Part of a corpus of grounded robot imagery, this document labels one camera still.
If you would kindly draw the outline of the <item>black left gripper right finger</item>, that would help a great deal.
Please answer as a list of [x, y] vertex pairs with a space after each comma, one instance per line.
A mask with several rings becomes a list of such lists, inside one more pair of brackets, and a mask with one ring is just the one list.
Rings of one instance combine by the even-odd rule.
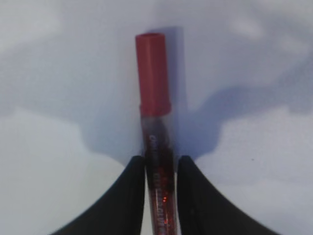
[[183, 235], [276, 234], [224, 197], [190, 156], [178, 162], [177, 204]]

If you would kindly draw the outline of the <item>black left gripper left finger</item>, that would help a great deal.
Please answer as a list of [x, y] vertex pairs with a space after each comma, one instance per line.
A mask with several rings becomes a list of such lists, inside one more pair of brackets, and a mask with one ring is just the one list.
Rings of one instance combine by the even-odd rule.
[[89, 209], [54, 235], [139, 235], [144, 212], [145, 161], [134, 156]]

